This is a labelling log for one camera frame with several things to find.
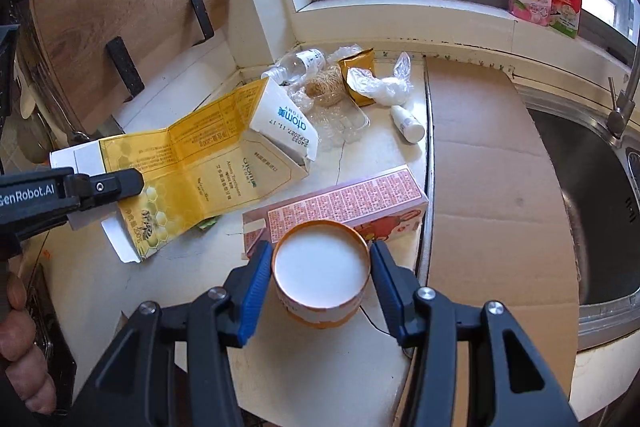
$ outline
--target transparent plastic bottle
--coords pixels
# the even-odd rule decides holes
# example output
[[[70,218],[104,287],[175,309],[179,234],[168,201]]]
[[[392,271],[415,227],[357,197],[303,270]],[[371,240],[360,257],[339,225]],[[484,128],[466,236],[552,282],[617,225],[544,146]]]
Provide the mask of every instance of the transparent plastic bottle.
[[[270,78],[278,85],[294,83],[306,74],[311,76],[324,69],[324,54],[318,49],[288,53],[276,65],[265,71],[261,78]]]

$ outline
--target small white bottle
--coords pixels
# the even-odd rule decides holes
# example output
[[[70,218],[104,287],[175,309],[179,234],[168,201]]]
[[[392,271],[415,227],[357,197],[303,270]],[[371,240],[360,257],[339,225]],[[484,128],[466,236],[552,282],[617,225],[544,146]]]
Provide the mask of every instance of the small white bottle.
[[[424,126],[401,105],[391,106],[391,117],[409,143],[418,143],[426,133]]]
[[[324,54],[318,49],[289,53],[282,57],[276,65],[265,71],[261,78],[269,77],[277,84],[293,83],[308,74],[309,76],[324,69]]]

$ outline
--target human hand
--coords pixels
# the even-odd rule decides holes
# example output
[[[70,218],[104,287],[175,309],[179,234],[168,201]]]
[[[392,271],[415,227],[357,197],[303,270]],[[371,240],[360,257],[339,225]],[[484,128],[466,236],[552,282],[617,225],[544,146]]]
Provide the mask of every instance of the human hand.
[[[33,343],[36,325],[24,309],[27,292],[13,274],[9,275],[6,298],[12,308],[0,323],[0,356],[9,362],[6,375],[31,412],[51,414],[56,408],[56,388],[42,351]]]

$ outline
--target unfolded yellow cardboard box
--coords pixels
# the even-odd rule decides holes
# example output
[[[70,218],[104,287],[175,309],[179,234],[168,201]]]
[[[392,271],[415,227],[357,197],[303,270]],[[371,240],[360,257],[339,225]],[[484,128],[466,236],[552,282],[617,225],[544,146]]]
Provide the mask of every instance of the unfolded yellow cardboard box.
[[[142,193],[118,202],[120,227],[130,241],[123,245],[122,234],[115,238],[113,219],[108,226],[102,223],[123,261],[141,261],[203,219],[306,177],[316,159],[318,134],[284,89],[264,79],[165,129],[101,139],[73,153],[75,160],[64,159],[73,149],[52,155],[52,165],[75,162],[72,166],[84,170],[82,155],[83,164],[97,160],[105,172],[136,168],[142,173]]]

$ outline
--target stainless steel sink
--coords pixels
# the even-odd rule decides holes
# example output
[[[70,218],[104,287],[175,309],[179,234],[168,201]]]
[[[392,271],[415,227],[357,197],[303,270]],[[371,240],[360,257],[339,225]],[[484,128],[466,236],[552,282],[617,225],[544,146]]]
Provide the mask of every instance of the stainless steel sink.
[[[640,328],[640,134],[610,135],[606,115],[518,87],[556,170],[578,267],[578,349]]]

